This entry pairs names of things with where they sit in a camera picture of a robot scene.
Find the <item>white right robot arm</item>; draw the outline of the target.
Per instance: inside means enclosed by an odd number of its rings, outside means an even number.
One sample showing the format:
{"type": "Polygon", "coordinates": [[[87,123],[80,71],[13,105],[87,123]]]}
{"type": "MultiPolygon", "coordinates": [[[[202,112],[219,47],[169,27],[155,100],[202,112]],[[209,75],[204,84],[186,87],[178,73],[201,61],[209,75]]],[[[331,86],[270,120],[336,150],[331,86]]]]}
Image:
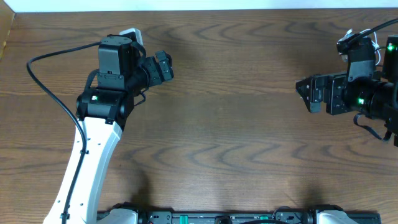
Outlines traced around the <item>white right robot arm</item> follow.
{"type": "Polygon", "coordinates": [[[304,78],[295,84],[296,92],[309,112],[319,112],[322,102],[330,115],[355,111],[355,125],[381,141],[393,138],[397,146],[397,82],[390,78],[386,82],[381,80],[383,75],[376,70],[371,39],[355,34],[340,40],[336,46],[339,54],[346,57],[347,71],[304,78]],[[360,125],[361,116],[384,121],[385,135],[380,136],[371,127],[360,125]]]}

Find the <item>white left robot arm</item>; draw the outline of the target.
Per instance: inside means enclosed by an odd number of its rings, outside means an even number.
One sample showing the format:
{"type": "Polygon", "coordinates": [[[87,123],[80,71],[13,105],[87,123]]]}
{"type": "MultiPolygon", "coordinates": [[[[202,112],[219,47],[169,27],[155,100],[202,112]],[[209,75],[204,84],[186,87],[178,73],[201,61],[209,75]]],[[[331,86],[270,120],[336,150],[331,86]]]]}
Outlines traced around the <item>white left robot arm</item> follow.
{"type": "Polygon", "coordinates": [[[110,35],[98,45],[99,68],[76,100],[72,154],[45,223],[96,223],[109,161],[135,97],[174,77],[171,56],[161,50],[148,57],[136,33],[110,35]]]}

